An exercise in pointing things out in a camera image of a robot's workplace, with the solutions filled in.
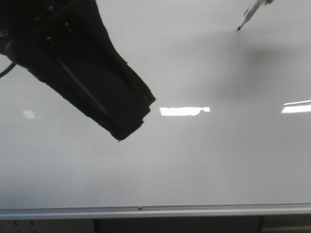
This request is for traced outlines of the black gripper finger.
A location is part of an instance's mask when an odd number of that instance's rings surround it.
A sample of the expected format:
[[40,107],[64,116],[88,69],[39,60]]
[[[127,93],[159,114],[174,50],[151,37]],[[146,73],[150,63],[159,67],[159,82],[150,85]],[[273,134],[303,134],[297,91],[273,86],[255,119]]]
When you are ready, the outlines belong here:
[[151,90],[98,15],[1,15],[0,52],[121,141],[150,112]]
[[100,114],[147,114],[149,87],[114,48],[96,1],[55,0],[41,49],[62,74],[66,92]]

